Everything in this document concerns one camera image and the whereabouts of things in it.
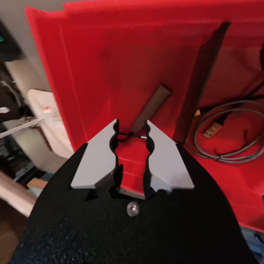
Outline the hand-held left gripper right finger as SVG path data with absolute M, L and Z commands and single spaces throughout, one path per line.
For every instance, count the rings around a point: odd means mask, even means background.
M 159 190 L 170 194 L 175 189 L 194 189 L 176 142 L 149 120 L 145 122 L 145 133 L 149 151 L 143 174 L 145 199 L 150 199 Z

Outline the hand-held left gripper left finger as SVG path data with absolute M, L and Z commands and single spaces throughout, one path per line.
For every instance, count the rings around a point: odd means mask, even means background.
M 123 165 L 115 153 L 118 134 L 119 120 L 114 119 L 88 141 L 71 182 L 72 189 L 88 189 L 95 196 L 104 191 L 117 196 L 123 179 Z

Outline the grey usb hub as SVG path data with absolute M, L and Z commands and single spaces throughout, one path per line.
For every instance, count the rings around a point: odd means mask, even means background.
M 145 121 L 152 118 L 152 116 L 163 105 L 170 95 L 171 90 L 167 89 L 163 85 L 160 85 L 130 127 L 130 131 L 134 134 L 139 133 L 144 127 Z

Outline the red plastic bin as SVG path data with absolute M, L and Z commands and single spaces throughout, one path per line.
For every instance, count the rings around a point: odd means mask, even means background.
M 176 144 L 217 182 L 239 224 L 263 232 L 263 1 L 82 1 L 25 13 L 73 150 L 118 119 L 119 191 L 142 199 L 147 137 L 130 127 L 163 85 L 171 95 L 149 121 L 173 138 L 199 47 L 231 22 Z

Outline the white stand pole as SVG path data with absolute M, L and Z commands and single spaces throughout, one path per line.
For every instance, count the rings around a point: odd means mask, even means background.
M 15 127 L 15 128 L 12 128 L 12 129 L 10 129 L 8 131 L 5 131 L 5 132 L 0 134 L 0 139 L 2 139 L 4 137 L 7 137 L 7 136 L 9 136 L 11 134 L 14 134 L 14 133 L 16 133 L 16 132 L 18 132 L 20 130 L 25 129 L 25 128 L 36 127 L 36 126 L 39 125 L 41 120 L 42 119 L 34 119 L 34 120 L 29 121 L 29 122 L 23 123 L 22 125 L 19 125 L 19 126 Z

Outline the dark bin divider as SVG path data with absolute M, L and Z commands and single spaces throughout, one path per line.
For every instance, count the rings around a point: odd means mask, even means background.
M 197 107 L 208 85 L 220 48 L 230 25 L 231 22 L 229 21 L 221 23 L 217 30 L 212 33 L 211 37 L 199 47 L 186 96 L 172 138 L 181 146 L 184 145 L 191 129 Z

